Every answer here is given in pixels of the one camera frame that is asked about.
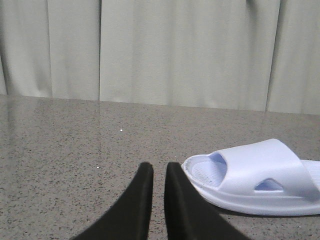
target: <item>granite countertop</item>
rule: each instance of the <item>granite countertop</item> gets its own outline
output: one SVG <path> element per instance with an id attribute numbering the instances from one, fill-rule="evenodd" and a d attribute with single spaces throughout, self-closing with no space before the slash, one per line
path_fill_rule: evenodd
<path id="1" fill-rule="evenodd" d="M 320 160 L 318 115 L 0 95 L 0 239 L 70 239 L 144 161 L 154 168 L 148 239 L 167 239 L 168 162 L 270 138 Z M 319 215 L 220 214 L 255 240 L 320 236 Z"/>

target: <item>white curtain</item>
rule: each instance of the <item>white curtain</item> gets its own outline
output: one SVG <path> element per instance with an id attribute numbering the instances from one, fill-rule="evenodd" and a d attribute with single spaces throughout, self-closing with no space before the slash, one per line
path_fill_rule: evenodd
<path id="1" fill-rule="evenodd" d="M 0 0 L 0 93 L 320 114 L 320 1 Z"/>

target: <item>white slide sandal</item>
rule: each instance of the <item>white slide sandal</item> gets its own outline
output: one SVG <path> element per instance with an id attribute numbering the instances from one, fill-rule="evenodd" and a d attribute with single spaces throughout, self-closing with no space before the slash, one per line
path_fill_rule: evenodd
<path id="1" fill-rule="evenodd" d="M 191 156 L 182 169 L 204 199 L 220 208 L 252 215 L 320 214 L 320 161 L 300 160 L 277 139 Z"/>

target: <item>black object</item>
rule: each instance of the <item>black object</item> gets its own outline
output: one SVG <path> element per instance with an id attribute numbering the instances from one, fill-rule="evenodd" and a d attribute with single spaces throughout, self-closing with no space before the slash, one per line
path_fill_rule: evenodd
<path id="1" fill-rule="evenodd" d="M 154 170 L 140 164 L 133 180 L 115 204 L 73 240 L 146 240 L 151 216 Z"/>
<path id="2" fill-rule="evenodd" d="M 177 162 L 166 168 L 164 212 L 169 240 L 249 240 L 202 198 Z"/>

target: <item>curtain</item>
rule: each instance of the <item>curtain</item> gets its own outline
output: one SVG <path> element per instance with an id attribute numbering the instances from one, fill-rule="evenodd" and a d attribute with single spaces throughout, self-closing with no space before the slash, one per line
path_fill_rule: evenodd
<path id="1" fill-rule="evenodd" d="M 0 0 L 0 93 L 320 114 L 319 13 L 318 0 Z"/>

